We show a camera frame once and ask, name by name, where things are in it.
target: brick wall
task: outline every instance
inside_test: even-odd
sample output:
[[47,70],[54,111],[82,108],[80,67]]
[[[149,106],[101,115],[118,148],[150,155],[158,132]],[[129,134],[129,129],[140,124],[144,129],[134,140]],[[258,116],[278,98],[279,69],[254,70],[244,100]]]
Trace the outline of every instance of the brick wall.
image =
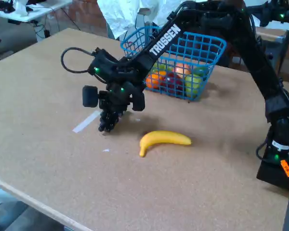
[[[97,0],[73,0],[66,12],[76,23],[88,24],[106,30],[106,20],[97,4]],[[62,11],[57,13],[59,20],[68,20]]]

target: black robotic arm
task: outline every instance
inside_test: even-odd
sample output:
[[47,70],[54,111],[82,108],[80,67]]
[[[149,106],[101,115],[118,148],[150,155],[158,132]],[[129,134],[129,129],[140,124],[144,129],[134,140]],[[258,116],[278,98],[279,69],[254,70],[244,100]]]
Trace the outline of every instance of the black robotic arm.
[[[219,30],[236,48],[250,71],[264,97],[265,116],[271,123],[265,142],[256,151],[262,160],[257,178],[289,189],[289,93],[255,37],[247,9],[227,2],[182,3],[169,15],[160,32],[132,57],[117,60],[104,49],[97,48],[92,53],[95,59],[88,72],[106,84],[106,91],[98,93],[96,87],[85,86],[83,105],[95,107],[99,101],[103,110],[99,130],[112,130],[130,103],[133,110],[144,110],[144,80],[158,58],[183,32],[192,27]],[[264,146],[264,156],[261,157],[258,151]]]

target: banana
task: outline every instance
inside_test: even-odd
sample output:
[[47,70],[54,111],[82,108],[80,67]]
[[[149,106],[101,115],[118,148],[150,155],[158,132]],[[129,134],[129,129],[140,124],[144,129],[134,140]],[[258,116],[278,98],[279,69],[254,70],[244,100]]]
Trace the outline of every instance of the banana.
[[173,131],[151,131],[140,140],[140,157],[145,157],[147,148],[156,143],[191,145],[192,141],[187,136]]

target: orange label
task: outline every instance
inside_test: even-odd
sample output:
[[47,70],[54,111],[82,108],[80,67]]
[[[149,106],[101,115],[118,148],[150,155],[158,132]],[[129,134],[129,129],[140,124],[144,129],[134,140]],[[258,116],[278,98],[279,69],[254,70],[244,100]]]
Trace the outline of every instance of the orange label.
[[283,169],[284,169],[287,177],[289,177],[289,165],[288,165],[288,163],[286,162],[286,160],[281,160],[281,161],[280,161],[280,164],[281,164],[281,166],[283,167]]

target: blue wire basket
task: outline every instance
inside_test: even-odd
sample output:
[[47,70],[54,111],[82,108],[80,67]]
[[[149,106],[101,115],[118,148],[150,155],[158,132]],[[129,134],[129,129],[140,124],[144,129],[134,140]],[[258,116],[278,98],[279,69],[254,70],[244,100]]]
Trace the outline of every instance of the blue wire basket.
[[[159,31],[156,26],[141,27],[121,42],[121,48],[126,56],[133,56]],[[190,101],[198,99],[226,45],[218,37],[184,32],[154,64],[145,80],[146,89]]]

